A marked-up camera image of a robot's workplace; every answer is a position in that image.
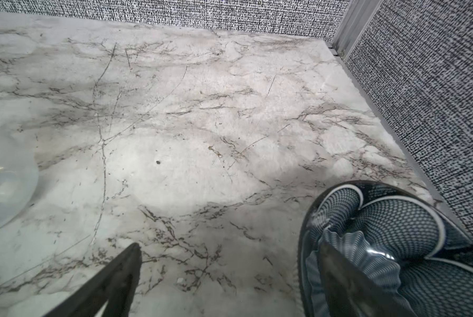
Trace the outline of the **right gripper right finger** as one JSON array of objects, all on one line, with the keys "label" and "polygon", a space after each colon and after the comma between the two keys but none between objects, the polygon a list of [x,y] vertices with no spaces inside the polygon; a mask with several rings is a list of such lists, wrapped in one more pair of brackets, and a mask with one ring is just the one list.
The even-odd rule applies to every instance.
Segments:
[{"label": "right gripper right finger", "polygon": [[331,316],[413,316],[332,245],[318,249],[318,269]]}]

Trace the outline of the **clear bottle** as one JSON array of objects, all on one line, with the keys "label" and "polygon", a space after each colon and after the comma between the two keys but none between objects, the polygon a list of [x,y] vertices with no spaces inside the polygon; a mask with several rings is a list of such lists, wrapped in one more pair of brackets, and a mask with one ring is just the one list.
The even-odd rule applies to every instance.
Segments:
[{"label": "clear bottle", "polygon": [[34,154],[0,128],[0,227],[26,208],[38,178]]}]

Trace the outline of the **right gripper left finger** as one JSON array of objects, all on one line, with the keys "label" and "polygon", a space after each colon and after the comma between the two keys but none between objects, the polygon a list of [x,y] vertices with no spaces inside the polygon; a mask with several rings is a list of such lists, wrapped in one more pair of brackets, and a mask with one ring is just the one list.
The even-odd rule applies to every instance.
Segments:
[{"label": "right gripper left finger", "polygon": [[77,292],[46,316],[128,316],[140,278],[142,252],[130,244]]}]

